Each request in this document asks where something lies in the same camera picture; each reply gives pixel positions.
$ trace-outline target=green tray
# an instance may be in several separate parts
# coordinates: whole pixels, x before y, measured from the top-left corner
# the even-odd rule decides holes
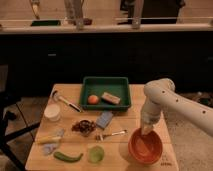
[[[97,105],[90,105],[87,99],[94,94],[100,97],[104,92],[113,94],[121,101],[118,105],[100,100]],[[81,89],[80,105],[84,110],[119,110],[125,111],[131,106],[129,81],[126,77],[85,77]]]

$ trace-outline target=green chili pepper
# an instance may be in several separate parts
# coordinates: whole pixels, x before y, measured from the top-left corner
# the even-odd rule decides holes
[[[67,156],[67,155],[59,152],[59,151],[56,151],[56,152],[54,152],[53,155],[54,155],[55,158],[57,158],[59,160],[69,162],[69,163],[73,163],[73,162],[77,162],[77,161],[81,160],[83,153],[79,154],[79,156],[77,156],[77,157],[70,157],[70,156]]]

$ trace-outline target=lime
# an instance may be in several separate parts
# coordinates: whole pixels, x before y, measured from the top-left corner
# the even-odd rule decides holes
[[[89,149],[89,162],[97,163],[104,158],[104,150],[101,146],[94,146]]]

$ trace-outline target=bowl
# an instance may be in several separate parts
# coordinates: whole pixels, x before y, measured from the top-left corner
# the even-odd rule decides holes
[[[72,131],[79,131],[84,137],[88,137],[95,129],[95,122],[88,120],[81,120],[72,126]]]
[[[129,153],[141,164],[154,164],[163,151],[160,137],[154,131],[141,135],[141,128],[134,131],[128,143]]]

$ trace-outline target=small container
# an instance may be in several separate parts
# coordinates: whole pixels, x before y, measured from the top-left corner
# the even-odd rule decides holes
[[[60,107],[57,104],[50,104],[44,110],[44,116],[50,121],[58,121],[60,119]]]
[[[79,131],[84,137],[88,137],[96,128],[94,121],[81,120],[72,126],[72,131]]]

